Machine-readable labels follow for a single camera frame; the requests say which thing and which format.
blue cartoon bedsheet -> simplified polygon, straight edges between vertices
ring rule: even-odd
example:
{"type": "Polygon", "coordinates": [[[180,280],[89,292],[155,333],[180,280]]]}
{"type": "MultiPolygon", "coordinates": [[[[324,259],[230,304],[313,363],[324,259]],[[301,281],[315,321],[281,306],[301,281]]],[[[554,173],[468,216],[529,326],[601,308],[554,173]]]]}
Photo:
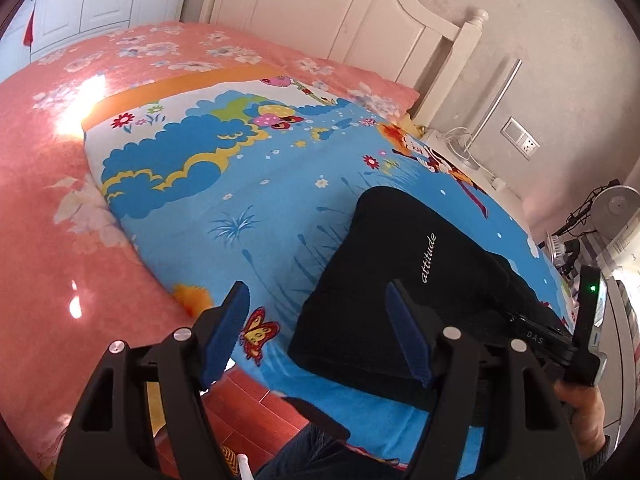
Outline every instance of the blue cartoon bedsheet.
{"type": "MultiPolygon", "coordinates": [[[[340,422],[354,449],[400,467],[426,412],[313,375],[287,356],[302,304],[364,190],[392,186],[420,199],[505,256],[565,315],[557,274],[472,180],[382,118],[287,77],[220,83],[133,108],[89,129],[86,154],[140,257],[182,304],[219,304],[235,280],[249,286],[250,315],[232,354],[239,366],[340,422]]],[[[390,229],[423,235],[419,225],[390,229]]],[[[481,439],[470,428],[459,476],[474,470],[481,439]]]]}

dark jeans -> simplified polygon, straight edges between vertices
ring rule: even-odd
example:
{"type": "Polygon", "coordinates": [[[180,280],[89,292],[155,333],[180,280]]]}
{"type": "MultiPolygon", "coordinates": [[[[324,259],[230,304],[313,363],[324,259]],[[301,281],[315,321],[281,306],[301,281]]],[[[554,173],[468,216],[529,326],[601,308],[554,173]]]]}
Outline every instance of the dark jeans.
{"type": "Polygon", "coordinates": [[[350,451],[308,424],[255,475],[255,480],[400,480],[402,471],[350,451]]]}

silver screw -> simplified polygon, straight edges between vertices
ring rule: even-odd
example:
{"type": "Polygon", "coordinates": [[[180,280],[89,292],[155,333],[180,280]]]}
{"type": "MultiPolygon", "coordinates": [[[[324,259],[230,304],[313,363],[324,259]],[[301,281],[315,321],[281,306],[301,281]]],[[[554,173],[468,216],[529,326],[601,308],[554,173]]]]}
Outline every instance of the silver screw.
{"type": "Polygon", "coordinates": [[[187,341],[187,339],[190,337],[191,337],[190,328],[179,328],[174,332],[174,339],[176,341],[187,341]]]}
{"type": "Polygon", "coordinates": [[[123,350],[124,350],[124,341],[120,341],[119,339],[109,345],[109,352],[111,352],[112,354],[119,354],[123,350]]]}
{"type": "Polygon", "coordinates": [[[456,341],[456,340],[458,340],[458,339],[460,339],[462,337],[462,332],[460,332],[460,329],[456,328],[454,326],[446,326],[446,327],[444,327],[444,330],[442,331],[442,334],[447,339],[453,339],[453,341],[456,341]]]}
{"type": "Polygon", "coordinates": [[[516,352],[526,352],[527,344],[522,339],[512,339],[511,348],[513,348],[516,352]]]}

pink floral blanket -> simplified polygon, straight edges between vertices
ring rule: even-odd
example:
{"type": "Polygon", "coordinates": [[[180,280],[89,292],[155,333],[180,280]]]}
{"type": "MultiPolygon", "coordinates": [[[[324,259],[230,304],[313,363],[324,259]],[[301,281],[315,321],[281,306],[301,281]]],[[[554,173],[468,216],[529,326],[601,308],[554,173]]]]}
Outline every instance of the pink floral blanket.
{"type": "Polygon", "coordinates": [[[370,72],[182,23],[77,43],[0,84],[0,413],[39,467],[58,452],[111,341],[151,344],[191,324],[140,263],[89,176],[80,119],[102,97],[135,86],[260,63],[389,120],[417,97],[370,72]]]}

red wooden floor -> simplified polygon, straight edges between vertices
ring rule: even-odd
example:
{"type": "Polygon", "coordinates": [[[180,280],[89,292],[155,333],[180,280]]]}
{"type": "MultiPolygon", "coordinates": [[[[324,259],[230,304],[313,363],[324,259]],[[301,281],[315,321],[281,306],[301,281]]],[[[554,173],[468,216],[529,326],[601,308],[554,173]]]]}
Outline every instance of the red wooden floor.
{"type": "MultiPolygon", "coordinates": [[[[255,382],[237,365],[202,397],[219,444],[249,458],[256,471],[306,425],[287,402],[255,382]]],[[[178,478],[171,444],[164,428],[156,436],[162,471],[178,478]]]]}

